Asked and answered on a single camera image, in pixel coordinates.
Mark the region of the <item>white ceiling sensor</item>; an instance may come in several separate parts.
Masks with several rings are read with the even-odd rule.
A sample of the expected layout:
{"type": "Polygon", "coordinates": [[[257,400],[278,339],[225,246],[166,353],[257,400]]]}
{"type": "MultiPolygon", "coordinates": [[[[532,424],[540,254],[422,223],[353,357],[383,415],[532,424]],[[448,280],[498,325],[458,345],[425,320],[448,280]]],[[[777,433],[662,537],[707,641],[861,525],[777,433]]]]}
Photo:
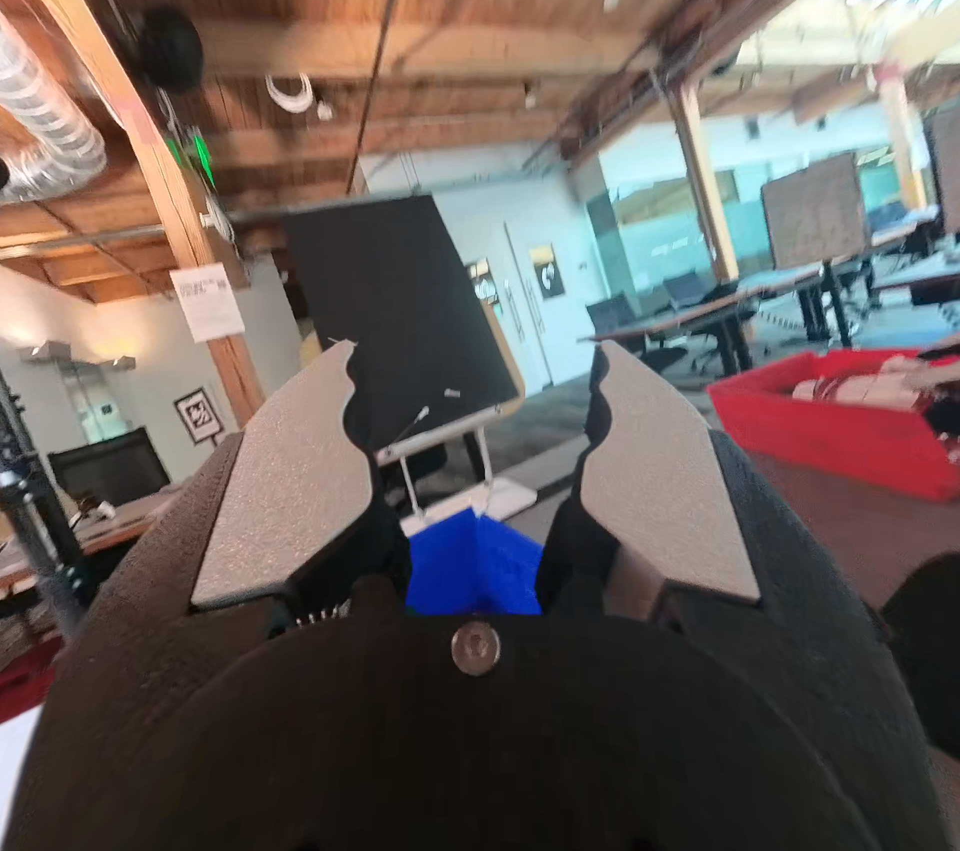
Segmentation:
{"type": "Polygon", "coordinates": [[[234,245],[234,225],[219,198],[215,194],[207,193],[203,200],[204,212],[200,216],[203,227],[212,229],[224,242],[234,245]]]}

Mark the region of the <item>white bottle with black cap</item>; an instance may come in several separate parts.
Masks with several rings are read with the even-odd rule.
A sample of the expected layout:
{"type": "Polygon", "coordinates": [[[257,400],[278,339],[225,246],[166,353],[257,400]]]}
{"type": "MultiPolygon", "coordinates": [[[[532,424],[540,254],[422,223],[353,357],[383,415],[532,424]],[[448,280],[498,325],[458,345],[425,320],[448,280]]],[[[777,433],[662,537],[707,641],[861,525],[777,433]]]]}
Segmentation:
{"type": "Polygon", "coordinates": [[[922,413],[934,404],[934,393],[906,381],[921,367],[918,359],[895,354],[868,373],[843,372],[802,380],[794,386],[791,397],[809,403],[922,413]]]}

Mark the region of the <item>wooden office desk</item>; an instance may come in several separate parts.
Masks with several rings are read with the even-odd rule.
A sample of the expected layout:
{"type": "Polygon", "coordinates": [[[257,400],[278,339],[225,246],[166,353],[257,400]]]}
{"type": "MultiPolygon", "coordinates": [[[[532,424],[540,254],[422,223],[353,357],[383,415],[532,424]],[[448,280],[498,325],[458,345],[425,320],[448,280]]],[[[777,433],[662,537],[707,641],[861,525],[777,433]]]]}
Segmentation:
{"type": "Polygon", "coordinates": [[[822,277],[823,266],[820,263],[756,274],[740,281],[737,290],[723,297],[676,312],[643,318],[616,329],[596,331],[579,338],[578,342],[599,344],[613,341],[640,354],[645,352],[650,343],[686,339],[695,333],[714,329],[719,333],[717,347],[724,376],[737,376],[754,367],[743,329],[748,320],[747,311],[764,298],[807,291],[819,285],[822,277]]]}
{"type": "Polygon", "coordinates": [[[877,280],[875,295],[907,291],[915,307],[957,305],[959,303],[958,248],[936,252],[915,264],[877,280]]]}

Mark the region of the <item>black ceiling speaker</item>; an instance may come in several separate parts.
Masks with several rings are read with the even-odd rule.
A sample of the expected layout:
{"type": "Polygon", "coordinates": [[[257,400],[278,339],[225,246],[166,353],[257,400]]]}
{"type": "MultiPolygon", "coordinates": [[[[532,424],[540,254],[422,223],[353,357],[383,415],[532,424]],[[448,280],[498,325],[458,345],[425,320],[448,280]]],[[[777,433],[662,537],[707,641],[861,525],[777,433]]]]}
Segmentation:
{"type": "Polygon", "coordinates": [[[147,8],[137,33],[143,74],[169,94],[186,94],[201,84],[205,54],[201,36],[183,11],[171,5],[147,8]]]}

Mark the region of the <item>wall tag sign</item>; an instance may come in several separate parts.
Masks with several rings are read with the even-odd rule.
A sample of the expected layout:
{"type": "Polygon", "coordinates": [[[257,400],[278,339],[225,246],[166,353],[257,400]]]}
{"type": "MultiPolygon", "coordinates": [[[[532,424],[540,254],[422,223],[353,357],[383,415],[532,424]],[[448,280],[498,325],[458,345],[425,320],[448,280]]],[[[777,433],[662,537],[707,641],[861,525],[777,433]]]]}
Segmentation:
{"type": "Polygon", "coordinates": [[[204,387],[198,387],[174,400],[173,407],[195,447],[205,443],[210,443],[214,448],[219,446],[225,427],[204,387]]]}

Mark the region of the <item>white paper notice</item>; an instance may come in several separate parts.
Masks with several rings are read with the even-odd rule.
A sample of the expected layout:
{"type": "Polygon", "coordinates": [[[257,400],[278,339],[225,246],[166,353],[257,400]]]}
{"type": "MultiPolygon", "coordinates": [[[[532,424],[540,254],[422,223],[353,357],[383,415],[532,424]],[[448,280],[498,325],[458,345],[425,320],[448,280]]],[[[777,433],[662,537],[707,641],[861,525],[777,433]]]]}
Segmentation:
{"type": "Polygon", "coordinates": [[[208,344],[245,334],[243,315],[221,262],[174,269],[170,279],[195,343],[208,344]]]}

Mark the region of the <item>long wooden workbench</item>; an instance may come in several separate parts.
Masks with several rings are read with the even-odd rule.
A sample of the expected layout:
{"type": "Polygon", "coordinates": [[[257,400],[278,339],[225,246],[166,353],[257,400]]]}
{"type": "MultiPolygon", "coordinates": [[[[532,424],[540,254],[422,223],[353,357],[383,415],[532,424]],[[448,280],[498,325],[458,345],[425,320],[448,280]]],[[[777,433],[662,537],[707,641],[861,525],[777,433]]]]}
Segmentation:
{"type": "MultiPolygon", "coordinates": [[[[171,484],[160,491],[120,505],[116,515],[107,519],[87,518],[74,528],[78,545],[85,557],[134,541],[150,530],[179,495],[185,482],[171,484]]],[[[1,592],[24,590],[34,584],[35,575],[25,552],[15,537],[9,535],[1,548],[1,592]]]]}

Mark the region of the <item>red plastic bin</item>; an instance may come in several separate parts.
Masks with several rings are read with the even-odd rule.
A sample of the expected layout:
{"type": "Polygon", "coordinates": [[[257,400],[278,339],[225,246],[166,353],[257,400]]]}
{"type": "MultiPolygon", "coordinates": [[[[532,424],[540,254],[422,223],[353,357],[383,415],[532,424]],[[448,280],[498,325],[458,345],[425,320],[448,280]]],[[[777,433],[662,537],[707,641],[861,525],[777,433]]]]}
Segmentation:
{"type": "Polygon", "coordinates": [[[958,358],[926,362],[915,349],[801,352],[736,376],[706,393],[726,433],[743,449],[811,470],[842,476],[931,502],[958,500],[958,436],[936,430],[925,411],[904,412],[836,403],[795,401],[801,381],[843,372],[868,373],[894,355],[922,370],[949,372],[958,383],[958,358]]]}

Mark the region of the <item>green exit sign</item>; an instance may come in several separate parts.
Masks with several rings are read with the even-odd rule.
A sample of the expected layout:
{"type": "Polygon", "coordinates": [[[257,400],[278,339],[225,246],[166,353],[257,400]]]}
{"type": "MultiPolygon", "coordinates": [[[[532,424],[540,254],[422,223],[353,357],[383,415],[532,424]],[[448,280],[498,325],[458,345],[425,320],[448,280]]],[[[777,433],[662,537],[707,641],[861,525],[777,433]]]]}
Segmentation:
{"type": "Polygon", "coordinates": [[[193,170],[210,192],[216,192],[210,149],[197,126],[175,127],[164,134],[164,142],[180,167],[193,170]]]}

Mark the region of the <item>whiteboard on black stand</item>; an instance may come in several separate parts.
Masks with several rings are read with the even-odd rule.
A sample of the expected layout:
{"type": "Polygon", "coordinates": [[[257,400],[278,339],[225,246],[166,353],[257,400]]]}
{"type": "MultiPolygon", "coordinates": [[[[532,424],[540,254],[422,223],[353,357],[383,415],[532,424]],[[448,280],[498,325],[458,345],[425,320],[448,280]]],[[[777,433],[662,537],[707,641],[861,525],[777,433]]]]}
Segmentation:
{"type": "Polygon", "coordinates": [[[943,232],[959,236],[959,104],[929,113],[923,132],[941,212],[943,232]]]}
{"type": "Polygon", "coordinates": [[[841,152],[765,183],[761,204],[774,269],[819,268],[818,290],[810,293],[810,314],[824,308],[826,295],[836,332],[829,333],[829,321],[824,319],[820,338],[850,348],[853,338],[838,268],[859,261],[872,247],[857,153],[841,152]]]}

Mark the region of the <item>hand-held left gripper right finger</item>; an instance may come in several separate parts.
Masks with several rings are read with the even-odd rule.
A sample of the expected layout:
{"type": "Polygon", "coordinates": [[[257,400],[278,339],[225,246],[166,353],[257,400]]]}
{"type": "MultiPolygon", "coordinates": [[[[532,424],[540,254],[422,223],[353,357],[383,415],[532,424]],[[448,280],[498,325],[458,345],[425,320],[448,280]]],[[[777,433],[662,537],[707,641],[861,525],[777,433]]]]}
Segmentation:
{"type": "Polygon", "coordinates": [[[594,353],[600,413],[579,500],[615,542],[603,586],[612,615],[658,615],[670,590],[756,606],[762,593],[702,414],[620,345],[594,353]]]}

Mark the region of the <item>blue bin with tag sticker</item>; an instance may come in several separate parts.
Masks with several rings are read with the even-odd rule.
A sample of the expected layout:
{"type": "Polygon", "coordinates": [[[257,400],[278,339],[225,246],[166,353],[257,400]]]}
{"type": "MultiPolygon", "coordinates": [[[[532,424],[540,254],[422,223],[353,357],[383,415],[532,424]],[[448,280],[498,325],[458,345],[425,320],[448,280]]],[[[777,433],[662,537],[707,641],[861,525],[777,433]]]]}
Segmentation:
{"type": "Polygon", "coordinates": [[[543,546],[473,509],[409,537],[405,605],[418,615],[539,616],[536,578],[543,546]]]}

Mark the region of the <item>black board on white stand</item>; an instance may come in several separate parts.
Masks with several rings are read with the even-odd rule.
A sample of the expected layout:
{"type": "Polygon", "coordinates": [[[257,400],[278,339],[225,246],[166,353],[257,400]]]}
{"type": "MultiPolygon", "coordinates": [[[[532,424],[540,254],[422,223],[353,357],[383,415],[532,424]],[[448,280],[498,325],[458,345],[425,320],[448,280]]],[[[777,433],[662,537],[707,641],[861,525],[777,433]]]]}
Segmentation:
{"type": "Polygon", "coordinates": [[[494,474],[486,437],[522,405],[522,374],[433,197],[295,211],[283,230],[320,348],[354,346],[366,446],[380,469],[399,468],[413,511],[404,529],[464,509],[505,521],[531,507],[535,490],[494,474]],[[410,461],[462,437],[476,444],[478,480],[423,507],[410,461]]]}

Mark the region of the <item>dark wall sign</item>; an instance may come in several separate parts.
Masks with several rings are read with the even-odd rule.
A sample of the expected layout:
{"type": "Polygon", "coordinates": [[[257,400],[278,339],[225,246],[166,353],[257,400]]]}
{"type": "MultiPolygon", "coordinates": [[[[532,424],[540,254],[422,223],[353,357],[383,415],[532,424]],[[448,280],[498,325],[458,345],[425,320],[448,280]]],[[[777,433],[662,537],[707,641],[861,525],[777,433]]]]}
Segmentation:
{"type": "Polygon", "coordinates": [[[477,299],[492,308],[498,307],[498,284],[489,260],[486,257],[478,258],[468,262],[465,269],[477,299]]]}
{"type": "Polygon", "coordinates": [[[551,300],[565,296],[567,290],[553,245],[536,245],[529,249],[528,254],[541,298],[551,300]]]}

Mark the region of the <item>thin metal ceiling pipe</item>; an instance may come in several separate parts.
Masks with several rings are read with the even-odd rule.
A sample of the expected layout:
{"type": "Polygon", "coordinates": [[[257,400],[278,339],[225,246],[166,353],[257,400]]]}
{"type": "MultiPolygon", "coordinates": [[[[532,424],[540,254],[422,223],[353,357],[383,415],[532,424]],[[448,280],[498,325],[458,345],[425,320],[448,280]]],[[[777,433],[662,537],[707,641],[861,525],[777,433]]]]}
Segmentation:
{"type": "Polygon", "coordinates": [[[361,155],[363,153],[364,144],[366,141],[370,116],[374,106],[375,95],[378,89],[378,81],[379,81],[379,77],[380,77],[382,66],[383,66],[388,38],[389,38],[395,10],[397,7],[397,2],[398,0],[386,0],[383,7],[383,13],[380,19],[380,25],[379,25],[373,60],[371,63],[370,73],[366,81],[366,91],[363,99],[363,106],[359,116],[354,150],[353,150],[353,154],[350,160],[349,170],[347,172],[346,180],[345,180],[344,193],[348,197],[354,194],[354,186],[356,182],[357,173],[359,170],[359,163],[360,163],[361,155]]]}

